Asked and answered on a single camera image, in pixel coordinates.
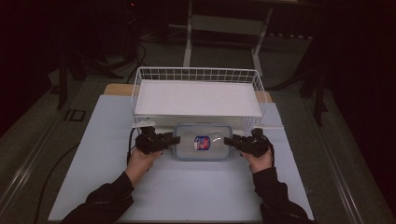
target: clear plastic container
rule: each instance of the clear plastic container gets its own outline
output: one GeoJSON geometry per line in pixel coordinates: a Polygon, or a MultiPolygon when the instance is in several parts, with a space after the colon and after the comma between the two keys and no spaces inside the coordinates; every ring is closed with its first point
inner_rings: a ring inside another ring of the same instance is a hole
{"type": "Polygon", "coordinates": [[[180,144],[174,145],[175,158],[180,161],[224,161],[231,157],[231,147],[224,137],[232,137],[232,129],[220,123],[180,123],[174,130],[180,144]]]}

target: basket wire grid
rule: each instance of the basket wire grid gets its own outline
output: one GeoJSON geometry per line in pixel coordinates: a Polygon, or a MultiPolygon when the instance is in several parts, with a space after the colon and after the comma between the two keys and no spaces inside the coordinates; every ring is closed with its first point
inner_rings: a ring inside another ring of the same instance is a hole
{"type": "MultiPolygon", "coordinates": [[[[250,83],[256,92],[262,115],[265,113],[267,97],[264,92],[262,80],[257,70],[237,68],[203,68],[203,67],[139,67],[136,71],[132,97],[132,111],[136,109],[139,90],[142,80],[181,80],[200,82],[228,82],[250,83]]],[[[261,122],[260,118],[244,118],[243,129],[246,135],[250,135],[252,126],[261,122]]]]}

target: black sleeve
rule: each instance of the black sleeve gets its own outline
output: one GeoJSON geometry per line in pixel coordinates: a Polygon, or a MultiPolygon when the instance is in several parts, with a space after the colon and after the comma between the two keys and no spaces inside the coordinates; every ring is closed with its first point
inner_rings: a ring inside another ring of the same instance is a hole
{"type": "Polygon", "coordinates": [[[315,223],[305,210],[289,200],[288,186],[277,180],[276,168],[253,174],[256,193],[262,198],[262,221],[264,223],[315,223]]]}
{"type": "Polygon", "coordinates": [[[133,190],[128,175],[122,173],[112,184],[104,184],[91,192],[86,202],[71,211],[61,223],[115,223],[134,203],[133,190]]]}

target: colorful sticker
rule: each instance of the colorful sticker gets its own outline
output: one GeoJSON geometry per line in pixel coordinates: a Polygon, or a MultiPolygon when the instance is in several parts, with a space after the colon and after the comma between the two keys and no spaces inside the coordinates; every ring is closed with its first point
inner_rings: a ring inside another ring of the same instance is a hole
{"type": "Polygon", "coordinates": [[[210,148],[209,136],[196,136],[194,140],[194,147],[197,150],[209,150],[210,148]]]}

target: person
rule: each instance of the person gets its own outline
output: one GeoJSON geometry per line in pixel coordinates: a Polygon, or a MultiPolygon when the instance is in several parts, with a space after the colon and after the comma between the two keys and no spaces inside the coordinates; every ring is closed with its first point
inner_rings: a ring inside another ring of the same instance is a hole
{"type": "MultiPolygon", "coordinates": [[[[145,155],[139,149],[132,152],[128,166],[111,184],[91,192],[86,202],[71,211],[62,224],[115,223],[134,203],[131,195],[143,175],[161,156],[161,151],[145,155]]],[[[277,180],[271,150],[259,158],[242,152],[249,162],[256,193],[262,198],[264,223],[315,223],[305,210],[289,200],[288,187],[277,180]]]]}

